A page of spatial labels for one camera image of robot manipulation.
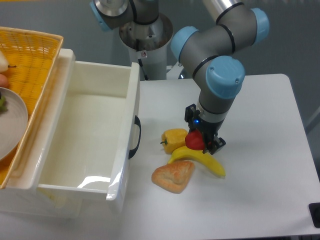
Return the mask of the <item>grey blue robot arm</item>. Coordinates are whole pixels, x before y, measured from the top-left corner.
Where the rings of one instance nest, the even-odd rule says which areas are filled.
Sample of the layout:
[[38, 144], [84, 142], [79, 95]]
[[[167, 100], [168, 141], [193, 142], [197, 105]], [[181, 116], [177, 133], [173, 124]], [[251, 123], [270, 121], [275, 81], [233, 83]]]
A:
[[144, 80], [166, 76], [167, 48], [200, 88], [197, 104], [185, 110], [191, 132], [203, 141], [201, 150], [214, 154], [225, 146], [218, 136], [245, 78], [233, 53], [264, 40], [270, 31], [268, 16], [247, 8], [240, 0], [205, 0], [214, 27], [200, 32], [193, 26], [173, 31], [156, 0], [93, 0], [90, 8], [103, 31], [119, 30], [119, 37], [137, 63]]

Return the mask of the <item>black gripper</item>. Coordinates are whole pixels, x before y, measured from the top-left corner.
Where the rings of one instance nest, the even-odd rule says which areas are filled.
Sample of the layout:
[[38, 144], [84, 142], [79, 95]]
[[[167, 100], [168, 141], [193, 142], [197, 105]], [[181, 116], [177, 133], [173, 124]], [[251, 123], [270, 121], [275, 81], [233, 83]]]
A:
[[184, 121], [188, 125], [189, 133], [194, 130], [200, 131], [204, 142], [204, 150], [202, 151], [204, 154], [209, 153], [213, 155], [226, 145], [226, 141], [218, 136], [218, 124], [200, 118], [195, 104], [191, 104], [185, 108]]

